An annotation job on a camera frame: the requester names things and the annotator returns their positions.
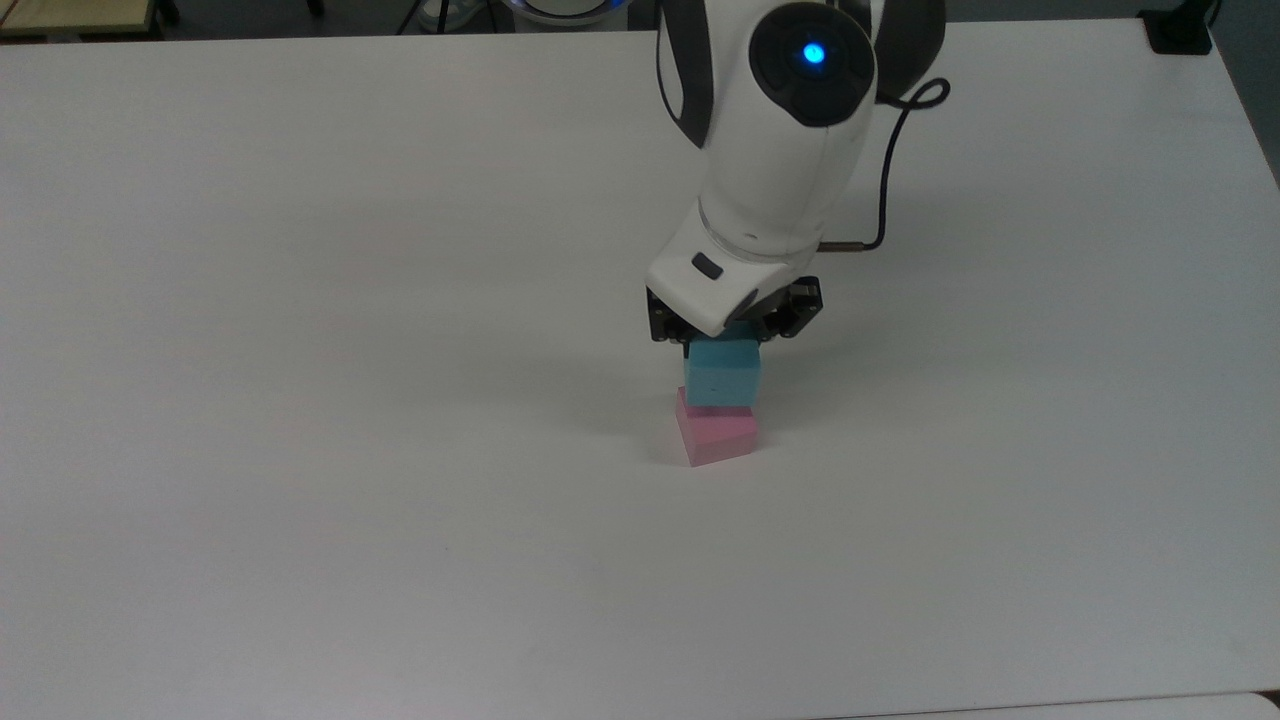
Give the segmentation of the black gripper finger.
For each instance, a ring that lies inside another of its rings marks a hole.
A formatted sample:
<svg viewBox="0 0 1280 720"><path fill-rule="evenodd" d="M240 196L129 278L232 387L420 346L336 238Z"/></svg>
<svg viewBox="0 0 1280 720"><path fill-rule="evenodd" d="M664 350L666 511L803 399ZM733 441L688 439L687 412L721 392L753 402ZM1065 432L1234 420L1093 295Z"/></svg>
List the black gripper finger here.
<svg viewBox="0 0 1280 720"><path fill-rule="evenodd" d="M692 340L692 327L653 290L646 291L646 320L650 338L655 343L687 345Z"/></svg>
<svg viewBox="0 0 1280 720"><path fill-rule="evenodd" d="M756 304L756 341L792 340L823 310L817 277L800 277Z"/></svg>

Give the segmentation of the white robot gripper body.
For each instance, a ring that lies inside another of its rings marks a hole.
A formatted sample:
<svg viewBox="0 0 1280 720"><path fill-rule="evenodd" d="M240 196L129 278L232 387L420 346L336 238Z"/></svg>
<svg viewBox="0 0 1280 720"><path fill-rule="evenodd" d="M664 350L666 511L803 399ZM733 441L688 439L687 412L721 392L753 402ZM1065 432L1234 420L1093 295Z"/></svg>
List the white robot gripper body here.
<svg viewBox="0 0 1280 720"><path fill-rule="evenodd" d="M804 277L818 242L781 256L745 251L714 232L694 205L645 277L653 290L692 327L692 338L716 338L736 322L756 322L756 304Z"/></svg>

